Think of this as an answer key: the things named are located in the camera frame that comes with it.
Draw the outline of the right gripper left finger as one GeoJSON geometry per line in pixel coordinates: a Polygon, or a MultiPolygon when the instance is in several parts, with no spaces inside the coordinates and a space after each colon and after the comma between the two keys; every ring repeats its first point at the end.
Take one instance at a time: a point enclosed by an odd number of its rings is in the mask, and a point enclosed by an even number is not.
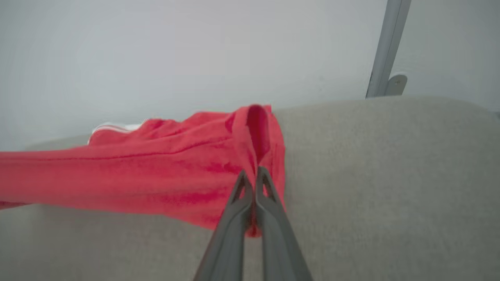
{"type": "Polygon", "coordinates": [[[241,281],[245,233],[251,223],[253,190],[241,171],[196,271],[195,281],[241,281]]]}

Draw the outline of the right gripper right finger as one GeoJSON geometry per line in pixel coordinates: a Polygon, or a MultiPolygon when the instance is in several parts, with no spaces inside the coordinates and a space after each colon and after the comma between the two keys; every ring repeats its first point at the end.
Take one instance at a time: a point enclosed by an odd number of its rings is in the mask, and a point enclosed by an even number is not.
{"type": "Polygon", "coordinates": [[[282,201],[265,167],[258,168],[255,202],[263,243],[264,280],[312,281],[282,201]]]}

